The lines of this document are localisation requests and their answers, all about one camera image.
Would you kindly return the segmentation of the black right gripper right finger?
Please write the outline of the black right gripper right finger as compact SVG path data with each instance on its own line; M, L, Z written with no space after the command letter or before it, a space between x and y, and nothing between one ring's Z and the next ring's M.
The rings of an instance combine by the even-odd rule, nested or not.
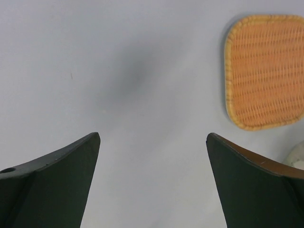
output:
M229 228L302 228L304 172L242 148L216 133L206 146Z

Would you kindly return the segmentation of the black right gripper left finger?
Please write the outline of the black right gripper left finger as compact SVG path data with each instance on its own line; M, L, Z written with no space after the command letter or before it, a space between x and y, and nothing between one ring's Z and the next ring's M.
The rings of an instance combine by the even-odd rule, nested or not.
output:
M99 154L100 136L0 172L2 228L78 228Z

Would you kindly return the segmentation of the pale green plastic bag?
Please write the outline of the pale green plastic bag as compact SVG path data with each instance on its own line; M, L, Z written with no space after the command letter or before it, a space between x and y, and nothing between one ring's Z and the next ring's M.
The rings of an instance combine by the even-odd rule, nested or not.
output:
M304 142L298 143L283 161L284 165L304 170Z

